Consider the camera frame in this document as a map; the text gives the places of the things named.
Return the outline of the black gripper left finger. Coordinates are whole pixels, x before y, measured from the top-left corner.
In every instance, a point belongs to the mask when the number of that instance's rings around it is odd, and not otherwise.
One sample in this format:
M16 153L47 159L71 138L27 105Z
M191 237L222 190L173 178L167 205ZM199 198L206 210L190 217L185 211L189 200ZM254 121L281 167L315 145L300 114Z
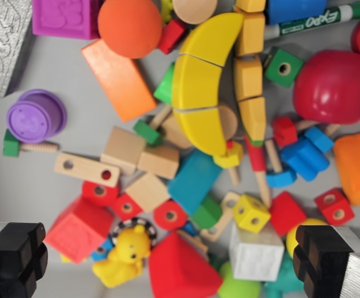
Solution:
M42 223L0 222L0 297L32 297L48 251Z

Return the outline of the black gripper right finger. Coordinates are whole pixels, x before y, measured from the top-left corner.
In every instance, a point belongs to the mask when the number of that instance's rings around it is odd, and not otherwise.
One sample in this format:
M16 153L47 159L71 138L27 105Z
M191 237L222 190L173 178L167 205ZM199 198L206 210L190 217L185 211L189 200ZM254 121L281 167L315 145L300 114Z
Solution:
M360 297L360 239L348 227L301 225L294 271L307 297Z

